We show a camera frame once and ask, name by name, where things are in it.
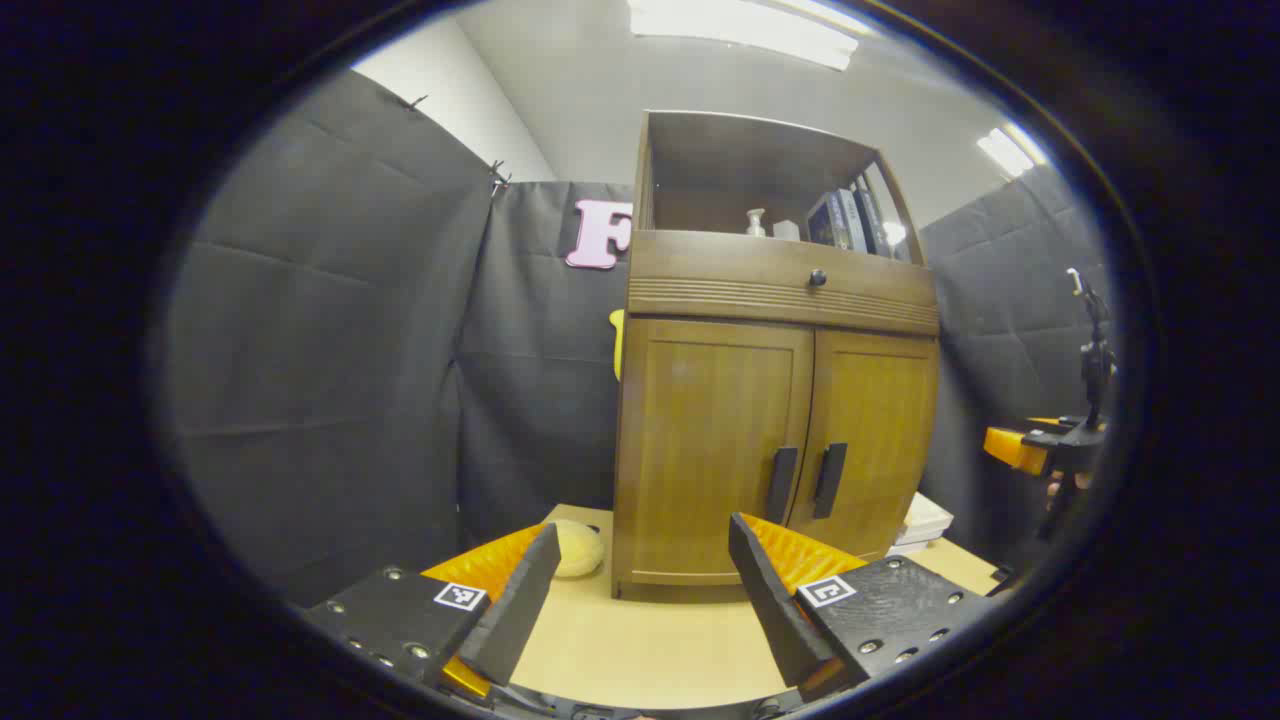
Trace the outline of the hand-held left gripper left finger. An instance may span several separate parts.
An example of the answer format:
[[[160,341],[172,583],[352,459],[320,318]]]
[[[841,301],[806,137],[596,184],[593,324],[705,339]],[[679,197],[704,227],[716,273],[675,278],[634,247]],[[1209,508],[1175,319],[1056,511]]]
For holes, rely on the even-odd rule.
[[[302,615],[385,673],[485,701],[513,676],[559,562],[543,523],[422,571],[385,566]]]

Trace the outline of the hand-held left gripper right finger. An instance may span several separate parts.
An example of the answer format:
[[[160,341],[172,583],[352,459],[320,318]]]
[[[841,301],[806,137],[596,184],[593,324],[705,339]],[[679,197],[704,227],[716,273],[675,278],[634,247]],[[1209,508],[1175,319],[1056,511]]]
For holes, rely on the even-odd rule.
[[[733,512],[728,552],[785,683],[813,701],[914,664],[995,598],[901,555],[864,561]]]

